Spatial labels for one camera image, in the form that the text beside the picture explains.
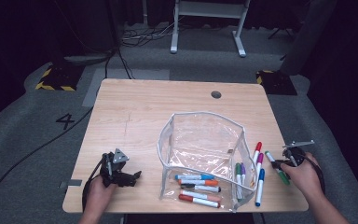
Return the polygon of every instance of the wooden table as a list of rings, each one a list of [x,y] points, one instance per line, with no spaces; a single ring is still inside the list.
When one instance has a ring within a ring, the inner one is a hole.
[[[219,91],[221,98],[212,97]],[[173,113],[210,111],[237,121],[246,129],[246,139],[253,155],[257,142],[262,152],[268,150],[282,159],[284,145],[267,95],[257,84],[184,82],[155,80],[105,79],[101,85],[89,126],[81,146],[72,179],[81,179],[80,187],[69,186],[63,210],[82,212],[81,195],[103,153],[120,148],[129,158],[123,172],[142,171],[136,186],[117,188],[107,212],[112,213],[202,213],[227,212],[198,204],[158,198],[162,165],[158,158],[158,136]],[[262,205],[255,199],[238,212],[305,211],[308,204],[293,185],[285,186],[269,161],[266,170]]]

